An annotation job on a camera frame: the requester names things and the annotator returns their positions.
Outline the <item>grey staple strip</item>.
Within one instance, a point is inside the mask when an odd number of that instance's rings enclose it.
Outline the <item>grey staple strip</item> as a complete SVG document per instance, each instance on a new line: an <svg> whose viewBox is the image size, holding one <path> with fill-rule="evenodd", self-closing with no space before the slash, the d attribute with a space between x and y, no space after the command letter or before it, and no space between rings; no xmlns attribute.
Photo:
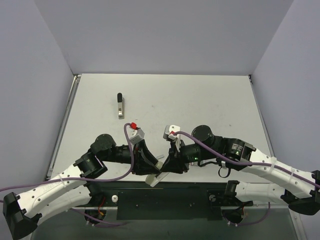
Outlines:
<svg viewBox="0 0 320 240"><path fill-rule="evenodd" d="M162 158L164 158L165 156L162 154L162 155L159 155L159 156L157 156L156 158L157 159L162 159Z"/></svg>

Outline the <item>olive green stapler cover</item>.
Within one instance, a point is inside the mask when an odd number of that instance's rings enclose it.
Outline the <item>olive green stapler cover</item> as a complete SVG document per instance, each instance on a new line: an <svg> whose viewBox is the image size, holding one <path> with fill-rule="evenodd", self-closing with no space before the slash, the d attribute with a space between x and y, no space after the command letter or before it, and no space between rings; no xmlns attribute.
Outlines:
<svg viewBox="0 0 320 240"><path fill-rule="evenodd" d="M163 180L168 174L169 174L168 172L161 172L161 173L157 173L157 174L149 174L145 179L145 183L153 188L161 180Z"/></svg>

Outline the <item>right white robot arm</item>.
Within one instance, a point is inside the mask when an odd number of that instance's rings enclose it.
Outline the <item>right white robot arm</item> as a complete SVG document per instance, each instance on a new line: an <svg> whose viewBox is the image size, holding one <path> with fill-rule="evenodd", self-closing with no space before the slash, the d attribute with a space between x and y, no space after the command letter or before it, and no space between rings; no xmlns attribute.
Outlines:
<svg viewBox="0 0 320 240"><path fill-rule="evenodd" d="M190 163L214 164L228 171L249 173L268 183L230 180L223 192L230 205L240 202L286 204L296 213L312 216L320 210L320 172L296 169L271 157L238 138L214 135L207 125L197 126L191 134L168 125L163 137L171 147L161 167L163 173L183 174Z"/></svg>

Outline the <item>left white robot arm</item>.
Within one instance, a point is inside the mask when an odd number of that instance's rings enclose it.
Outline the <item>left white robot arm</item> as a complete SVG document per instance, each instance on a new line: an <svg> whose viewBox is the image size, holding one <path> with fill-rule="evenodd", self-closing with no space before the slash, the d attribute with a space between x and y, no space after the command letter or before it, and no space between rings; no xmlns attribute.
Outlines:
<svg viewBox="0 0 320 240"><path fill-rule="evenodd" d="M162 163L148 150L140 135L117 146L109 134L99 135L89 150L52 179L30 186L30 190L3 198L3 215L14 240L33 233L46 219L79 205L99 205L103 193L94 184L108 169L105 162L129 164L130 173L157 175Z"/></svg>

